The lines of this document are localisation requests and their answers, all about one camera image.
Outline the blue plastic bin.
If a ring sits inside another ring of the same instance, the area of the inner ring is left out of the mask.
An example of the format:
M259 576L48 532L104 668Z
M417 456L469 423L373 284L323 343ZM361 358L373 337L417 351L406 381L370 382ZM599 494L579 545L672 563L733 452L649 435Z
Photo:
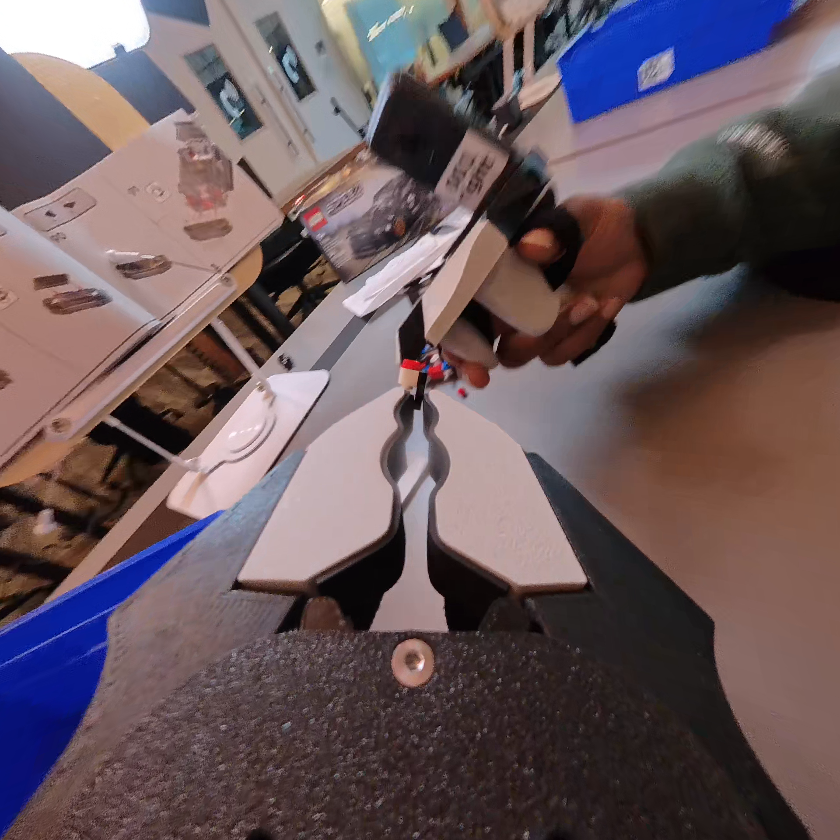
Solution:
M184 528L2 630L2 835L88 711L108 652L111 615L220 516Z

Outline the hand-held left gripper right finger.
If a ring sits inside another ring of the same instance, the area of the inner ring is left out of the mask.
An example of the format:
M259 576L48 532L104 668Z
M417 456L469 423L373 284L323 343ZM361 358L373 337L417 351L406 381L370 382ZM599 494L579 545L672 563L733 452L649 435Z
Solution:
M523 448L453 397L430 392L423 425L434 488L427 571L448 629L477 629L499 599L581 592L588 579Z

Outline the person's right forearm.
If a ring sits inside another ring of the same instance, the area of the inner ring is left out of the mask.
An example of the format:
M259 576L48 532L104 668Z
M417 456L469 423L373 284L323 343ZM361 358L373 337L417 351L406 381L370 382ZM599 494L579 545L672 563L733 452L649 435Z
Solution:
M745 115L620 194L647 260L635 300L839 244L839 68Z

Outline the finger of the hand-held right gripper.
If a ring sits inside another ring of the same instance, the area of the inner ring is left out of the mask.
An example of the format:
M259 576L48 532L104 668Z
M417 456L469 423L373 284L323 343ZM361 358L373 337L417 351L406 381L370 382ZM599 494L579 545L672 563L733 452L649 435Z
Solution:
M479 220L446 257L422 298L424 337L439 345L508 251L507 237Z

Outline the white booklet stand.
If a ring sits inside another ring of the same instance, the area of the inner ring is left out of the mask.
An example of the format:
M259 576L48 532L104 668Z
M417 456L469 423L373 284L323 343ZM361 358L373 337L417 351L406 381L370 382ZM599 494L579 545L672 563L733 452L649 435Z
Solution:
M222 298L223 291L228 291L222 285L226 275L193 304L199 312L205 312L211 303ZM92 383L135 355L153 336L109 371L97 374ZM178 469L180 477L168 493L166 506L192 519L207 517L232 507L256 486L291 441L329 383L329 373L325 370L283 370L266 374L259 369L257 374L250 374L247 370L245 373L252 391L194 455L185 455L168 439L154 437L149 423L118 417L118 408L131 395L112 410L106 421L95 427L102 425L119 433ZM48 415L43 422L43 431L48 421L57 420L60 409L67 407L92 383L83 386L78 395Z

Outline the lego instruction booklet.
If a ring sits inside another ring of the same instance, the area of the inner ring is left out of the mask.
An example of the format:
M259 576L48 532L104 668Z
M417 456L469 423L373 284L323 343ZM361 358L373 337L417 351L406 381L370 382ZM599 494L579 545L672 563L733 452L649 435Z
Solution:
M73 438L231 302L279 207L180 110L2 211L2 465Z

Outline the lego set box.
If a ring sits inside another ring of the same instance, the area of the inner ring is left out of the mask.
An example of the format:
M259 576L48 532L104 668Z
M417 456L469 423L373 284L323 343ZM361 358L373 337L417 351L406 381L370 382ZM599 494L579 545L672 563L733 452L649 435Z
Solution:
M364 154L299 196L295 208L343 283L458 211L398 168Z

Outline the red white black lego piece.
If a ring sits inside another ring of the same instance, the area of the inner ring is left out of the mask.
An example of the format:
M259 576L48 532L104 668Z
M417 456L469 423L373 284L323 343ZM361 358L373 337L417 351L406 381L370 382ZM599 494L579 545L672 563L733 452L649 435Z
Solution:
M406 394L410 407L419 412L423 409L429 384L431 364L426 360L404 359L398 372L398 383Z

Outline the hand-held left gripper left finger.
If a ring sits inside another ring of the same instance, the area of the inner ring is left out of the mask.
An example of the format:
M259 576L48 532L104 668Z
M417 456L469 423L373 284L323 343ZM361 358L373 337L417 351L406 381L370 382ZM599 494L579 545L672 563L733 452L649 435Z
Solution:
M393 387L328 427L291 474L237 576L240 589L334 599L373 624L403 572L403 515L389 466L403 436Z

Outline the person's right hand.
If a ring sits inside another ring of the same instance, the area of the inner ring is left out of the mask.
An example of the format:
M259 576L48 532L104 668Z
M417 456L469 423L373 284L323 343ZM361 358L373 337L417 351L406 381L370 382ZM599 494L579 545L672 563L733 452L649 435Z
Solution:
M571 196L564 202L583 237L565 285L569 296L552 328L531 337L496 319L496 356L519 368L534 359L548 366L576 362L596 348L617 314L637 294L647 274L634 212L621 199Z

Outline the lego car model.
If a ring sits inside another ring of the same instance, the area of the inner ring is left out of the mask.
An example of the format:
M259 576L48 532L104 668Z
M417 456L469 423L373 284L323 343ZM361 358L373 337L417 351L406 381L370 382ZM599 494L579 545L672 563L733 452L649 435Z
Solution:
M456 368L446 360L443 352L436 346L427 343L423 348L420 361L422 362L421 372L426 376L427 386L458 379Z

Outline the blue storage bin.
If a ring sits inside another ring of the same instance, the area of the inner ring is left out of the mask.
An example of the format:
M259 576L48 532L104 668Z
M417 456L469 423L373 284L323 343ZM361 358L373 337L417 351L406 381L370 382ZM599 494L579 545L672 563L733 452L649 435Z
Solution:
M588 26L557 59L580 123L750 57L792 1L640 1Z

